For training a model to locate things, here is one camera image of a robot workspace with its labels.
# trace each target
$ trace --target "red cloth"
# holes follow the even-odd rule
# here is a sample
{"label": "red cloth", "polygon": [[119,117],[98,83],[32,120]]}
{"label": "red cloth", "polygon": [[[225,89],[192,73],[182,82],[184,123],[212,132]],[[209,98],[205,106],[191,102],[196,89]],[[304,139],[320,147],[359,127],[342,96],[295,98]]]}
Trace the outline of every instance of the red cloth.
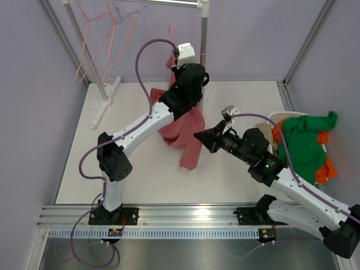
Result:
{"label": "red cloth", "polygon": [[[166,66],[175,64],[174,57],[170,57]],[[175,82],[175,76],[172,72],[169,87]],[[150,93],[150,101],[153,105],[159,100],[159,97],[165,93],[164,90],[152,88]],[[199,105],[193,107],[190,111],[177,119],[175,122],[159,129],[165,143],[169,146],[183,149],[180,158],[180,167],[193,170],[197,166],[200,157],[202,144],[194,137],[194,133],[204,131],[205,120]]]}

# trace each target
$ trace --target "black wire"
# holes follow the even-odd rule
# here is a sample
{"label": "black wire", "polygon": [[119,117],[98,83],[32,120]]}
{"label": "black wire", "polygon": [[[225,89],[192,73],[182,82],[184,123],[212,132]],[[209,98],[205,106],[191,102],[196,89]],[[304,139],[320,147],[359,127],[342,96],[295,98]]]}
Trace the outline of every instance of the black wire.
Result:
{"label": "black wire", "polygon": [[91,208],[93,208],[96,199],[99,198],[101,195],[102,195],[102,193],[100,193],[99,195],[97,195],[96,198],[92,201]]}

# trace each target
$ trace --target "white basket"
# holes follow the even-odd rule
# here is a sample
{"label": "white basket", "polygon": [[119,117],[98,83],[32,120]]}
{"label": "white basket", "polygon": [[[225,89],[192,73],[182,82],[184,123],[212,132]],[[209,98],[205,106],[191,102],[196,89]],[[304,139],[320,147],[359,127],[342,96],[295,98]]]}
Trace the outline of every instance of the white basket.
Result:
{"label": "white basket", "polygon": [[[299,117],[299,116],[302,116],[302,115],[307,115],[307,114],[303,114],[302,112],[297,112],[297,111],[275,111],[271,115],[269,115],[268,118],[273,120],[275,123],[279,123],[281,120],[283,120],[285,118]],[[325,145],[322,144],[321,146],[324,149],[324,151],[326,152]],[[273,153],[271,145],[269,145],[269,152]]]}

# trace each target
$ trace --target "gray wall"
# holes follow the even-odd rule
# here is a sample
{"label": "gray wall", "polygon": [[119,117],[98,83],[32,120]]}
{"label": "gray wall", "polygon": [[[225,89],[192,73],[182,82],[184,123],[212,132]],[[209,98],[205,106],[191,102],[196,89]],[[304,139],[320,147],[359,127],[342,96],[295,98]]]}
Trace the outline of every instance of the gray wall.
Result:
{"label": "gray wall", "polygon": [[37,0],[0,2],[0,265],[20,269],[55,198],[86,88]]}
{"label": "gray wall", "polygon": [[[360,204],[360,1],[336,1],[290,82],[298,110],[339,120],[330,133],[328,152],[339,177],[324,186],[333,197]],[[360,247],[355,260],[360,269]]]}
{"label": "gray wall", "polygon": [[[73,47],[80,53],[79,43],[60,0],[49,0],[57,13]],[[70,1],[83,31],[86,22],[75,0]],[[94,16],[105,10],[105,1],[80,0],[85,11]],[[283,79],[304,42],[325,0],[211,0],[207,69],[212,80]],[[141,7],[138,3],[116,4],[126,13]],[[111,24],[109,20],[91,25],[89,48],[92,54],[100,45]],[[200,11],[194,8],[148,5],[146,27],[136,43],[134,54],[121,72],[126,81],[134,81],[135,53],[153,38],[171,38],[168,26],[175,31],[179,43],[191,42],[200,48]],[[166,62],[169,45],[153,45],[141,57],[144,80],[167,80]],[[104,70],[106,51],[99,54],[96,65]]]}

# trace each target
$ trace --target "horizontal rod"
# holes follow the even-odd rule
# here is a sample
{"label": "horizontal rod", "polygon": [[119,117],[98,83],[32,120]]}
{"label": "horizontal rod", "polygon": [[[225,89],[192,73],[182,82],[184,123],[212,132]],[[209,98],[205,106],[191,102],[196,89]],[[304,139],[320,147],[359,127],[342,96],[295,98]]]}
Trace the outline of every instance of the horizontal rod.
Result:
{"label": "horizontal rod", "polygon": [[123,2],[139,2],[146,4],[160,4],[170,6],[181,6],[181,7],[197,7],[197,1],[179,1],[179,0],[117,0]]}

